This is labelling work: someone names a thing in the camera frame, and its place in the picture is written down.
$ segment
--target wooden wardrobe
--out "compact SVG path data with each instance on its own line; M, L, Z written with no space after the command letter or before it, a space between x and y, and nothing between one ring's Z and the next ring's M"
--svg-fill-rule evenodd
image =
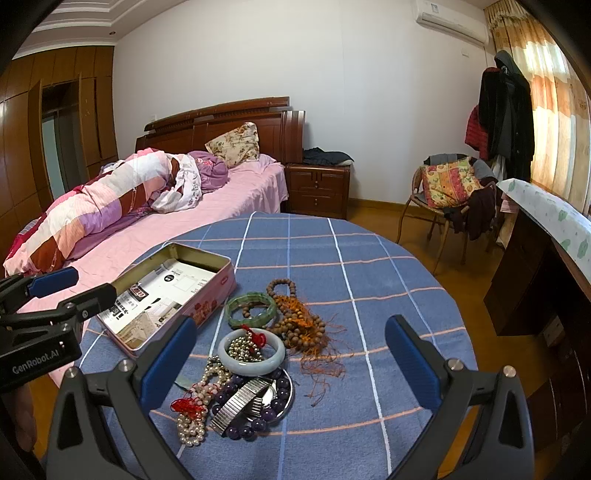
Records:
M70 184L88 181L98 174L101 165L118 159L112 70L113 47L84 46L20 57L0 76L2 262L16 234L54 200L41 130L47 111L59 111L57 107L51 110L51 105L44 107L45 103L51 103L52 92L68 92L70 96L67 109L71 114L69 125L73 134L70 136L76 137L76 145L70 147L80 163ZM56 120L63 119L68 120L67 115L56 113Z

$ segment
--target hanging clothes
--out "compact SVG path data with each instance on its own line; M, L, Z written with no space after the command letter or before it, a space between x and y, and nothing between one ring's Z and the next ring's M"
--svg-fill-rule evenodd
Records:
M507 51L500 50L495 62L500 71L482 74L478 104L488 156L505 157L508 178L530 181L535 150L530 84Z
M466 145L478 151L482 160L488 160L488 133L478 120L478 105L474 107L468 119Z

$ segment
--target wooden floor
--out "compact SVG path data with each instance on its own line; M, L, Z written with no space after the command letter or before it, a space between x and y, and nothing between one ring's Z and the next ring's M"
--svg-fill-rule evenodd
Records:
M349 220L392 241L396 240L400 213L391 209L350 207ZM439 247L440 234L436 228L429 243L426 241L429 224L406 217L402 227L400 244L415 255L429 270L433 267ZM466 324L476 353L479 369L496 372L504 365L513 365L524 386L526 395L541 386L556 368L554 355L546 348L542 338L533 336L497 337L486 311L483 298L491 278L501 261L502 250L494 248L485 252L486 238L469 242L467 261L460 265L462 236L450 234L443 256L437 268L437 280L455 299ZM38 426L38 441L35 453L41 456L47 448L47 435L51 411L57 388L48 376L32 383L35 416ZM475 410L468 415L456 443L441 467L440 476L449 473L471 429ZM536 456L536 479L543 479L555 464L560 454L557 445L551 446Z

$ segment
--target paper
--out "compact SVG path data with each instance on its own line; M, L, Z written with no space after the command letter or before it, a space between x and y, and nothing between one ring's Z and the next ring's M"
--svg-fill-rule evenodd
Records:
M99 318L128 348L139 348L214 275L171 258L125 290Z

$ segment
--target round table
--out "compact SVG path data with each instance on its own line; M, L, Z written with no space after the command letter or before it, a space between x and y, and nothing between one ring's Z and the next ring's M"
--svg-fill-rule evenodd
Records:
M430 418L386 347L384 325L393 314L404 315L445 358L460 358L476 369L470 338L449 294L404 248L350 222L255 212L173 240L230 257L238 282L232 296L265 291L273 278L288 277L313 313L346 329L333 335L344 377L328 377L330 388L313 407L306 396L313 379L300 371L300 355L289 356L284 366L296 384L294 404L268 435L253 442L209 431L200 446L182 446L170 403L183 391L174 385L150 418L196 479L386 478ZM208 355L229 331L217 309L200 328L180 374L198 381ZM112 369L124 357L96 319L81 348L77 364L86 373ZM126 465L140 475L112 410L107 420Z

